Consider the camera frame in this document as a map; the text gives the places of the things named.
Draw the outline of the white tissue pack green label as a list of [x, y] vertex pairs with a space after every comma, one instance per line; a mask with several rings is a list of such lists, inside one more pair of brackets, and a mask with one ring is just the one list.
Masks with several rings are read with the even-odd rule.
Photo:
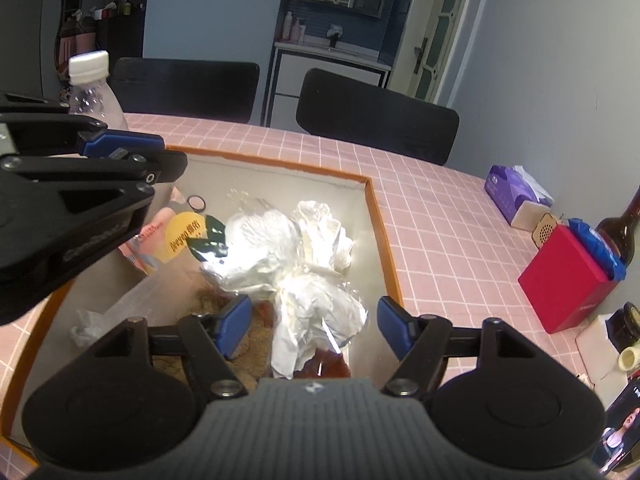
[[207, 236], [186, 242], [206, 278], [225, 292], [267, 298], [302, 260], [302, 236], [280, 210], [241, 211], [222, 223], [205, 218]]

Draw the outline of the brown plush toy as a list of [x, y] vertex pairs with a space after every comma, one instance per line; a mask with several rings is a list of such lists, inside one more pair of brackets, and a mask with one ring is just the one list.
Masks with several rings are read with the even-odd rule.
[[[201, 288], [191, 301], [189, 314], [219, 314], [232, 298], [225, 292]], [[270, 301], [257, 301], [252, 307], [250, 326], [234, 352], [227, 358], [232, 372], [249, 392], [259, 379], [272, 375], [270, 352], [273, 337], [273, 306]]]

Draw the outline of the clear plastic water bottle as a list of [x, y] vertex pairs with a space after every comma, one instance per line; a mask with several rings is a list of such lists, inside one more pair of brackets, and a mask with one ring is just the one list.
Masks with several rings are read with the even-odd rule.
[[110, 129], [127, 131], [124, 112], [107, 83], [108, 62], [108, 53], [104, 50], [78, 54], [70, 59], [70, 114], [96, 118]]

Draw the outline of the red box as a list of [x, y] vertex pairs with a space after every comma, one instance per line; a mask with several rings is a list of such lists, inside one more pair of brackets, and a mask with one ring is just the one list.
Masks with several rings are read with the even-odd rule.
[[518, 277], [548, 334], [579, 325], [614, 290], [612, 281], [567, 226], [557, 226]]

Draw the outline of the orange cardboard box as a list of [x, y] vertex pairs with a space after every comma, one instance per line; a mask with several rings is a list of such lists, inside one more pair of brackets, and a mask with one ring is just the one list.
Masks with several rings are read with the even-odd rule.
[[378, 300], [400, 299], [393, 254], [371, 179], [337, 170], [273, 162], [259, 157], [191, 150], [183, 175], [157, 185], [146, 216], [140, 261], [130, 249], [116, 249], [38, 307], [35, 324], [17, 361], [2, 403], [1, 433], [26, 445], [22, 409], [27, 398], [54, 373], [84, 351], [94, 332], [103, 333], [130, 316], [150, 325], [172, 325], [216, 283], [201, 268], [201, 257], [186, 241], [198, 241], [206, 257], [220, 239], [206, 232], [217, 219], [227, 223], [248, 206], [270, 206], [289, 216], [301, 202], [326, 205], [352, 239], [352, 262], [335, 270], [358, 295], [368, 312], [362, 331], [346, 346], [350, 374], [379, 387], [398, 359], [375, 321]]

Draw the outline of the brown glass bottle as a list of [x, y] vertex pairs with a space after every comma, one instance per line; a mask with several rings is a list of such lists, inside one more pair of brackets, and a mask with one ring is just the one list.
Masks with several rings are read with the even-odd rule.
[[602, 240], [626, 268], [634, 258], [634, 231], [639, 224], [639, 208], [640, 188], [621, 216], [605, 218], [596, 227]]

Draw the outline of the white plastic bag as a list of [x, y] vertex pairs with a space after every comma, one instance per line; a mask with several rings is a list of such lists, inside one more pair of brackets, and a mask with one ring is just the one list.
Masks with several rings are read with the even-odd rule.
[[301, 200], [292, 214], [293, 255], [274, 285], [273, 375], [291, 379], [316, 351], [337, 354], [367, 324], [357, 289], [346, 278], [355, 241], [330, 207]]

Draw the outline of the wooden speaker box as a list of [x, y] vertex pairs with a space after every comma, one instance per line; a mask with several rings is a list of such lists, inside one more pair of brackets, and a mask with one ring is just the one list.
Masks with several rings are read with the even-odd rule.
[[546, 244], [551, 237], [553, 231], [562, 224], [562, 219], [555, 217], [550, 212], [545, 212], [532, 232], [532, 241], [537, 249], [540, 249]]

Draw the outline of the brown bear sponge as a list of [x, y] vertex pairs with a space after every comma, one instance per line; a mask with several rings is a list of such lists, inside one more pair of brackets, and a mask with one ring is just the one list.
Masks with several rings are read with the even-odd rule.
[[[258, 301], [253, 307], [257, 316], [257, 326], [266, 330], [267, 346], [272, 347], [274, 310], [269, 301]], [[344, 356], [330, 350], [317, 349], [314, 356], [308, 359], [303, 368], [294, 373], [296, 379], [307, 378], [349, 378], [352, 373], [345, 363]]]

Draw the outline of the yellow snack packet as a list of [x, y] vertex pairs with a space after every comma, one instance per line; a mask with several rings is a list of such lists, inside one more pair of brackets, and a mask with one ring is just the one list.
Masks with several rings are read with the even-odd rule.
[[139, 234], [121, 244], [122, 255], [145, 274], [152, 274], [188, 247], [189, 238], [204, 238], [205, 217], [194, 211], [163, 207]]

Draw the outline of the white cabinet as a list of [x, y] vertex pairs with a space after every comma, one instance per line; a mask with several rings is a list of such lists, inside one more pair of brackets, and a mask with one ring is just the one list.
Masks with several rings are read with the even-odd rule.
[[329, 114], [350, 90], [384, 88], [392, 68], [365, 50], [318, 44], [273, 44], [262, 125], [303, 133], [311, 119]]

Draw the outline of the purple tissue pack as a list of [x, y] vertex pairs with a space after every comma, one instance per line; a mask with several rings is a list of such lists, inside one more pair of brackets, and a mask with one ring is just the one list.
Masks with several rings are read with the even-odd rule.
[[492, 166], [484, 189], [506, 223], [526, 232], [533, 232], [553, 205], [551, 195], [522, 166]]

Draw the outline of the dark jar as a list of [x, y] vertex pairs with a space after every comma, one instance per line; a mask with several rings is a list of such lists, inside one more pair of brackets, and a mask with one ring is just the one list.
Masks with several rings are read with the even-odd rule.
[[628, 301], [605, 321], [605, 326], [608, 339], [620, 353], [640, 339], [639, 309]]

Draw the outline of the black chair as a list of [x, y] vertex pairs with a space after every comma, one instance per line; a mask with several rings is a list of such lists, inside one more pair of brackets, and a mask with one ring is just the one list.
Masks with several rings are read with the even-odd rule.
[[446, 164], [460, 124], [451, 108], [370, 84], [350, 90], [329, 111], [311, 119], [305, 131], [438, 166]]
[[258, 81], [255, 63], [120, 58], [110, 85], [126, 113], [246, 124]]

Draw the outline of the blue crumpled bag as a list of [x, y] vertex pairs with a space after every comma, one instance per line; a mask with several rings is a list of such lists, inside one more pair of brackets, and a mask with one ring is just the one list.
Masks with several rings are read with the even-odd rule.
[[620, 282], [626, 278], [627, 270], [622, 259], [595, 229], [578, 218], [568, 219], [567, 225], [611, 281]]

